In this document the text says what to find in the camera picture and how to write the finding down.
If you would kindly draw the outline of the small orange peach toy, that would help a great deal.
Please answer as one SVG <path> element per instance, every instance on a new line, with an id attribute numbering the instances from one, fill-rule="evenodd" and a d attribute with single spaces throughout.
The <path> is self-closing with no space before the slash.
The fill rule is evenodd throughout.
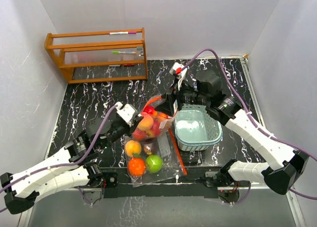
<path id="1" fill-rule="evenodd" d="M 169 120 L 169 116 L 167 116 L 166 114 L 159 114 L 157 116 L 158 122 L 159 122 L 159 129 L 164 129 L 166 123 Z"/>

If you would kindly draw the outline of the bright red apple toy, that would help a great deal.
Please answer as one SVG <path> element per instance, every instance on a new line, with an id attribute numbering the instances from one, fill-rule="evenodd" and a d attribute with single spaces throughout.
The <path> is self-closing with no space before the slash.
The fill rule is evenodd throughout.
<path id="1" fill-rule="evenodd" d="M 135 140 L 138 140 L 138 141 L 142 141 L 142 140 L 145 140 L 147 138 L 147 134 L 146 132 L 142 131 L 142 130 L 139 130 L 139 129 L 136 129 L 133 133 L 132 133 L 132 136 Z"/>

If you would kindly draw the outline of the yellow lemon toy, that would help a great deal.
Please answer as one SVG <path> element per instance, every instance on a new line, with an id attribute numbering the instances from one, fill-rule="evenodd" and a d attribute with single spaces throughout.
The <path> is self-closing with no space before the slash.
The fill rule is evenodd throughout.
<path id="1" fill-rule="evenodd" d="M 135 140 L 129 140 L 124 146 L 125 154 L 129 157 L 133 157 L 134 154 L 139 155 L 142 151 L 142 145 Z"/>

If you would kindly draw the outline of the yellow orange peach toy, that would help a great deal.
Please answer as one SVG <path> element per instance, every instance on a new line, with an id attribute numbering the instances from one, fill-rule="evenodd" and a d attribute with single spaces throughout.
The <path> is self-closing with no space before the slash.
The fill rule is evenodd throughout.
<path id="1" fill-rule="evenodd" d="M 137 128 L 142 131 L 150 130 L 154 124 L 154 119 L 147 113 L 141 113 L 143 119 L 139 122 Z"/>

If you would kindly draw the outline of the pink peach toy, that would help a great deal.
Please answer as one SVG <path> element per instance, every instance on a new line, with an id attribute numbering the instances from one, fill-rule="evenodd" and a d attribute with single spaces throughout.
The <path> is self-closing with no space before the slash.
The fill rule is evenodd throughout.
<path id="1" fill-rule="evenodd" d="M 154 135 L 152 130 L 147 130 L 146 131 L 146 135 L 147 135 L 148 138 L 154 138 L 155 137 L 155 135 Z"/>

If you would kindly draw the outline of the light blue plastic basket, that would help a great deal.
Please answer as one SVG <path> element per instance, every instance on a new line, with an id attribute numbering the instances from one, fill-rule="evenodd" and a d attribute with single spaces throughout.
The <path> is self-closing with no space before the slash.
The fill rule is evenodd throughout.
<path id="1" fill-rule="evenodd" d="M 204 151 L 222 140 L 221 124 L 205 106 L 183 105 L 174 120 L 178 148 L 184 152 Z"/>

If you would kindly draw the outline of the orange persimmon toy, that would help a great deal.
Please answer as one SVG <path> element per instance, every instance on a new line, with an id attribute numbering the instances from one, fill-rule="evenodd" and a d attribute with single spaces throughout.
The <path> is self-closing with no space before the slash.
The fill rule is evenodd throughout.
<path id="1" fill-rule="evenodd" d="M 141 158 L 132 158 L 128 162 L 127 170 L 131 176 L 140 177 L 146 172 L 146 164 Z"/>

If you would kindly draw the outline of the green apple toy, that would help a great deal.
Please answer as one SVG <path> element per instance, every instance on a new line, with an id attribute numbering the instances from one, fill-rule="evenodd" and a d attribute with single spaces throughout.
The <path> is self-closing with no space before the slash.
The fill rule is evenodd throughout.
<path id="1" fill-rule="evenodd" d="M 150 173 L 156 173 L 161 170 L 163 165 L 162 158 L 159 155 L 149 155 L 146 158 L 146 168 Z"/>

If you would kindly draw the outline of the clear zip bag orange zipper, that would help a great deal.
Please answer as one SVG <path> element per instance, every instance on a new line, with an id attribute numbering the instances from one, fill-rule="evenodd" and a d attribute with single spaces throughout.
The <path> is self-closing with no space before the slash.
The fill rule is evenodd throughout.
<path id="1" fill-rule="evenodd" d="M 123 149 L 133 187 L 187 175 L 170 132 L 143 141 L 125 136 Z"/>

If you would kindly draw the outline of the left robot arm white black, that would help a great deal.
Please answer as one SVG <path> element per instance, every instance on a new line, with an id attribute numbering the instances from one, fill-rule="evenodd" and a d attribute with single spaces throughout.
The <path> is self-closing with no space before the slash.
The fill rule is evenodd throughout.
<path id="1" fill-rule="evenodd" d="M 94 159 L 100 150 L 111 147 L 123 135 L 131 135 L 140 120 L 139 117 L 131 121 L 120 117 L 113 121 L 99 119 L 37 165 L 16 174 L 2 174 L 0 183 L 1 192 L 5 193 L 5 209 L 16 215 L 57 192 L 99 186 L 104 177 Z"/>

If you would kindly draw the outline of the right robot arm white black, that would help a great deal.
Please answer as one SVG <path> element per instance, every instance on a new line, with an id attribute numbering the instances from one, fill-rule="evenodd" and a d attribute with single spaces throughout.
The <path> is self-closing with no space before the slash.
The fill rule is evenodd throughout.
<path id="1" fill-rule="evenodd" d="M 243 110 L 241 103 L 222 91 L 221 80 L 212 70 L 198 72 L 196 88 L 183 82 L 186 72 L 181 67 L 170 70 L 170 74 L 174 83 L 162 95 L 158 112 L 172 116 L 186 104 L 201 105 L 212 119 L 238 134 L 265 160 L 245 163 L 231 159 L 210 181 L 228 186 L 238 181 L 264 183 L 275 193 L 286 194 L 305 170 L 309 156 L 273 135 L 264 135 L 264 128 Z"/>

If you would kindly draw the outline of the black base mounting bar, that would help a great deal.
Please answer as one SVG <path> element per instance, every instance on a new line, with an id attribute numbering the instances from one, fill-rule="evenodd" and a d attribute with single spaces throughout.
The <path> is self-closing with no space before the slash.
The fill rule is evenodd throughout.
<path id="1" fill-rule="evenodd" d="M 190 197 L 200 196 L 204 198 L 220 198 L 225 202 L 236 202 L 241 197 L 238 189 L 234 187 L 212 187 L 201 179 L 215 174 L 218 169 L 187 167 L 187 175 L 179 179 L 172 178 L 156 183 L 144 184 L 138 187 L 132 185 L 128 176 L 127 168 L 102 168 L 107 176 L 106 188 L 100 186 L 82 186 L 81 190 L 85 195 L 88 193 L 100 192 L 100 199 L 119 197 Z"/>

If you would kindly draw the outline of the wooden shelf rack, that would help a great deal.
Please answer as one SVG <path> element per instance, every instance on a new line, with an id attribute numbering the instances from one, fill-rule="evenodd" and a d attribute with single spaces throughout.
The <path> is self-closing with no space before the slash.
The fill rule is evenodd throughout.
<path id="1" fill-rule="evenodd" d="M 137 34 L 109 35 L 110 32 L 120 31 L 136 31 Z M 139 57 L 137 54 L 111 53 L 111 51 L 137 52 L 137 47 L 144 48 L 143 57 Z M 48 33 L 44 48 L 68 84 L 148 79 L 144 28 L 64 34 Z M 105 78 L 76 79 L 74 77 L 75 72 L 80 68 L 134 67 L 124 66 L 126 63 L 140 65 L 144 68 L 144 74 Z"/>

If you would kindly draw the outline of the green marker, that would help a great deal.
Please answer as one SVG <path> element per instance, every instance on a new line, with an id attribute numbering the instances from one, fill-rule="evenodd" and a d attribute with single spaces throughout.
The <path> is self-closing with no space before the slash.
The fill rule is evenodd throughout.
<path id="1" fill-rule="evenodd" d="M 136 55 L 137 52 L 134 51 L 111 51 L 112 54 L 132 54 L 132 55 Z"/>

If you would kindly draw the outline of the pink white marker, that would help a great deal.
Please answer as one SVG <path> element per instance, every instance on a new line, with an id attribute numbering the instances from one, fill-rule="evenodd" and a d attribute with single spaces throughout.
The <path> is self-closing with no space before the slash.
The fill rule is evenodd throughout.
<path id="1" fill-rule="evenodd" d="M 120 32 L 110 32 L 109 35 L 129 35 L 129 34 L 137 34 L 136 31 L 120 31 Z"/>

